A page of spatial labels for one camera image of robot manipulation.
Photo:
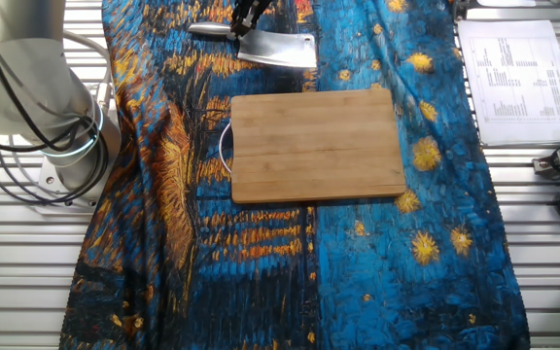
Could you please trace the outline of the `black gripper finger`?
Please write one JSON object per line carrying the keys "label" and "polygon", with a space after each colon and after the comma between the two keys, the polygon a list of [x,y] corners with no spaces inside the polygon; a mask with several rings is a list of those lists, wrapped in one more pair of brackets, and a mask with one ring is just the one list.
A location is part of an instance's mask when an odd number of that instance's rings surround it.
{"label": "black gripper finger", "polygon": [[251,7],[251,0],[234,1],[230,30],[235,37],[242,37],[251,30],[251,21],[248,19]]}
{"label": "black gripper finger", "polygon": [[260,16],[266,11],[271,0],[245,0],[243,2],[243,25],[255,29]]}

